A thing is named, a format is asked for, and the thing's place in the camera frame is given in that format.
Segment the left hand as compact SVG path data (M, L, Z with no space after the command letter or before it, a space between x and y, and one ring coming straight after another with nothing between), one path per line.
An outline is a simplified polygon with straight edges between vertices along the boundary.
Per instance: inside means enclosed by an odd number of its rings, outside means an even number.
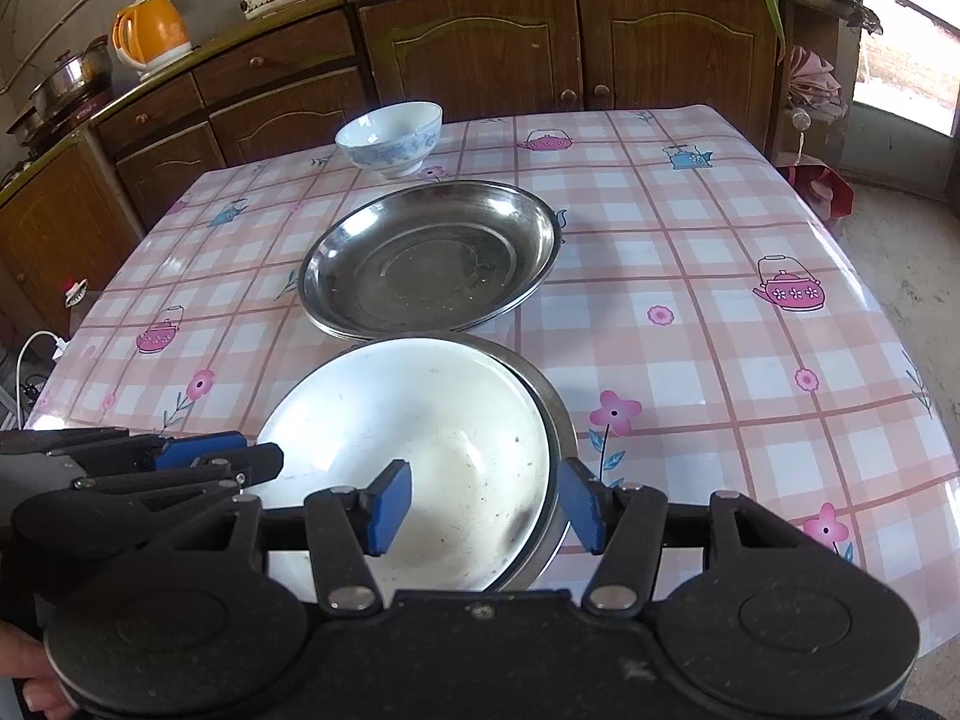
M3 622L0 626L0 671L3 678L23 679L23 697L32 712L47 720L65 720L76 707L65 694L39 640Z

